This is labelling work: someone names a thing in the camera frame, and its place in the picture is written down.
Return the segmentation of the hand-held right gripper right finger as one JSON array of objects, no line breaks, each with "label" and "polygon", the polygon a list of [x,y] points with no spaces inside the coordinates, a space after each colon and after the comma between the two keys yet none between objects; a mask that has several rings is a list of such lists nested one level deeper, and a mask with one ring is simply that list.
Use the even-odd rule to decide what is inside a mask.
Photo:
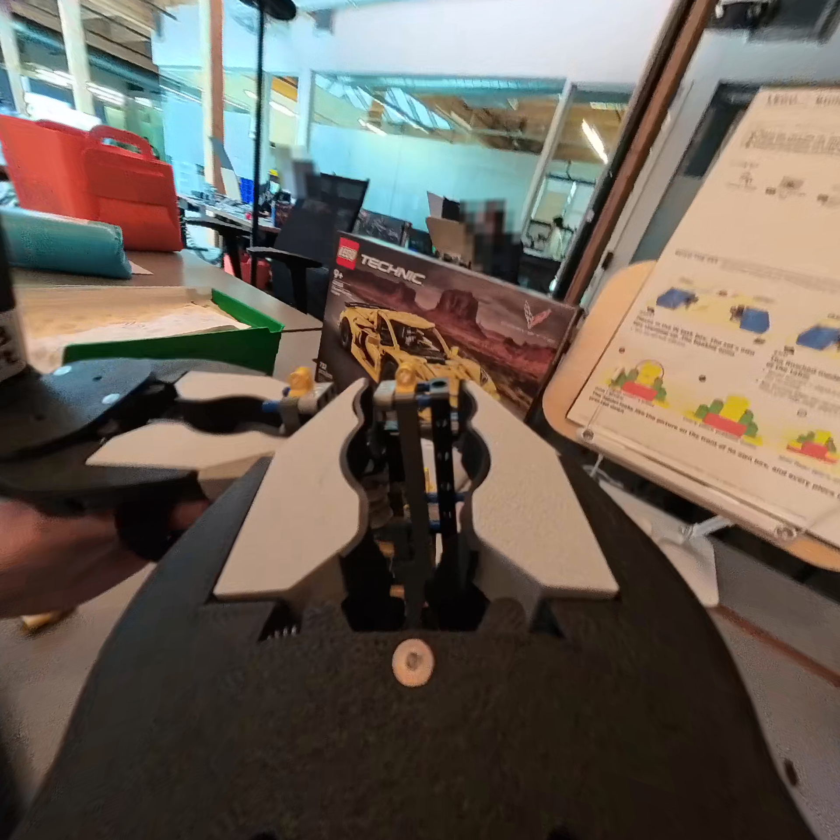
[{"label": "hand-held right gripper right finger", "polygon": [[619,586],[554,448],[472,382],[459,394],[460,525],[490,602],[612,600]]}]

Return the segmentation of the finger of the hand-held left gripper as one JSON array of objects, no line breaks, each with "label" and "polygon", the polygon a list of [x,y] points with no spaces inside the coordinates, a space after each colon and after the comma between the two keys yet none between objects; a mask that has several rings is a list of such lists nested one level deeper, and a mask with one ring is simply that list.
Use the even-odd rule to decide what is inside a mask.
[{"label": "finger of the hand-held left gripper", "polygon": [[174,418],[209,434],[278,434],[286,389],[264,375],[190,371],[175,383]]},{"label": "finger of the hand-held left gripper", "polygon": [[258,460],[272,458],[286,441],[259,430],[211,434],[181,422],[162,421],[111,438],[86,464],[192,471],[204,494],[214,500]]}]

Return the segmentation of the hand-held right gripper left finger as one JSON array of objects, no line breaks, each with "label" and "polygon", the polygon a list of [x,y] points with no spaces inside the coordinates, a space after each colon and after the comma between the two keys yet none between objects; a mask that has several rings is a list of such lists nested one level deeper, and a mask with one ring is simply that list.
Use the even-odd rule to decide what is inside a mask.
[{"label": "hand-held right gripper left finger", "polygon": [[349,461],[368,388],[366,380],[348,386],[279,448],[213,589],[219,601],[344,599],[341,559],[369,525]]}]

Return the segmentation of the lego car chassis model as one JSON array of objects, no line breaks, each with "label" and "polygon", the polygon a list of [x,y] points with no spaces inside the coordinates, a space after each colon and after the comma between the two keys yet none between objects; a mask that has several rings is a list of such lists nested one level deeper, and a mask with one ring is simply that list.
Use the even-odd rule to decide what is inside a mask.
[{"label": "lego car chassis model", "polygon": [[358,632],[405,627],[475,630],[487,599],[473,584],[476,556],[459,537],[457,436],[451,381],[417,384],[407,370],[361,393],[374,411],[342,452],[367,499],[364,535],[337,555],[345,590],[342,609]]}]

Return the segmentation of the small yellow lego piece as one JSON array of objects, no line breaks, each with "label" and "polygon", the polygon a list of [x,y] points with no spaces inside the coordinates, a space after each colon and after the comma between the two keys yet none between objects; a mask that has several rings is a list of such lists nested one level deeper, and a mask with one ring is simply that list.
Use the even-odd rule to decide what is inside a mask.
[{"label": "small yellow lego piece", "polygon": [[71,607],[69,610],[54,611],[47,613],[31,614],[20,617],[20,625],[22,633],[27,635],[35,635],[45,630],[54,627],[71,616],[76,609]]}]

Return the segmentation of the lego set box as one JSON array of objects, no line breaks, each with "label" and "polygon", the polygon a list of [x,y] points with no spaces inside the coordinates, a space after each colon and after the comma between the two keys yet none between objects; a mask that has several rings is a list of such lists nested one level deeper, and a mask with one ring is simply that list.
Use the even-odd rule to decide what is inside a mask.
[{"label": "lego set box", "polygon": [[341,391],[392,380],[473,382],[521,419],[550,380],[581,310],[503,280],[357,234],[338,240],[316,359]]}]

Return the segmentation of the person's left hand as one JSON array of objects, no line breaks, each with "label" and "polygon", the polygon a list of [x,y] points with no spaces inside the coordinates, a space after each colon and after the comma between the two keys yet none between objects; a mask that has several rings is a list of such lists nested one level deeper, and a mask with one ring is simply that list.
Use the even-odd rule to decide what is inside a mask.
[{"label": "person's left hand", "polygon": [[73,610],[149,563],[121,541],[113,511],[62,518],[2,501],[3,620]]}]

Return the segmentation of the green plastic box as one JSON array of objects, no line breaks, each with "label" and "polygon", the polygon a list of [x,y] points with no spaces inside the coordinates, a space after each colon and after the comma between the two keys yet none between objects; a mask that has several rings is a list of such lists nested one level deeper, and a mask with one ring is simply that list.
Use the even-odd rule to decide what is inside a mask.
[{"label": "green plastic box", "polygon": [[180,335],[160,339],[72,344],[65,349],[62,365],[79,361],[114,359],[157,361],[211,361],[271,375],[285,324],[220,290],[212,302],[246,329]]}]

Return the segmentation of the white board stand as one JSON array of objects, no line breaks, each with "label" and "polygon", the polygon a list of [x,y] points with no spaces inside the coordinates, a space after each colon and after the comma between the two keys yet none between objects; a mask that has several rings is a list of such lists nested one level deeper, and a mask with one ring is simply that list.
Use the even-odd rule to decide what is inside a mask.
[{"label": "white board stand", "polygon": [[712,536],[733,521],[698,509],[672,492],[606,471],[599,455],[584,471],[656,544],[706,608],[720,605],[718,566]]}]

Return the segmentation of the teal cloth roll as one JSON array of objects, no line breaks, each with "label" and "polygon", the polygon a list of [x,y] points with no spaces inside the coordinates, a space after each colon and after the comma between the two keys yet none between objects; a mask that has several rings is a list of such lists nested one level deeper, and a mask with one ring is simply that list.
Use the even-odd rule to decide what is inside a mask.
[{"label": "teal cloth roll", "polygon": [[12,206],[2,207],[1,220],[13,267],[115,280],[132,276],[120,227]]}]

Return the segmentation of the orange plastic case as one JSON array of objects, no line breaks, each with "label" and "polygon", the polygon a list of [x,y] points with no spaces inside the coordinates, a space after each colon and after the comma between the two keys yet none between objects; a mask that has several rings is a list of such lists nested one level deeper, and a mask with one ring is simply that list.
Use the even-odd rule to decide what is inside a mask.
[{"label": "orange plastic case", "polygon": [[173,169],[146,139],[3,115],[1,141],[22,208],[118,227],[127,250],[182,250]]}]

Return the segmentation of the black light stand pole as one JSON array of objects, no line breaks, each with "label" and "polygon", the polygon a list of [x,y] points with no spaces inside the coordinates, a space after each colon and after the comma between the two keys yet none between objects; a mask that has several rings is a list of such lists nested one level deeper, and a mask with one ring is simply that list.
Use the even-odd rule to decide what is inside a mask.
[{"label": "black light stand pole", "polygon": [[255,139],[253,159],[253,192],[251,201],[250,237],[248,249],[249,283],[252,287],[259,286],[259,260],[257,244],[259,238],[259,207],[260,207],[260,166],[262,159],[264,94],[266,93],[265,43],[266,28],[269,19],[288,23],[297,15],[297,6],[293,1],[244,1],[244,4],[254,8],[257,13],[256,35],[256,103],[255,103]]}]

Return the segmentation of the pale wooden column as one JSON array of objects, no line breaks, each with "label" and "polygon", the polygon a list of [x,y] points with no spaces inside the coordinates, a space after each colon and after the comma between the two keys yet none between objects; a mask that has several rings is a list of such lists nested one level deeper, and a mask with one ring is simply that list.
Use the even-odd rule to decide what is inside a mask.
[{"label": "pale wooden column", "polygon": [[214,141],[224,141],[224,4],[198,2],[203,165],[206,182],[222,192],[222,165]]}]

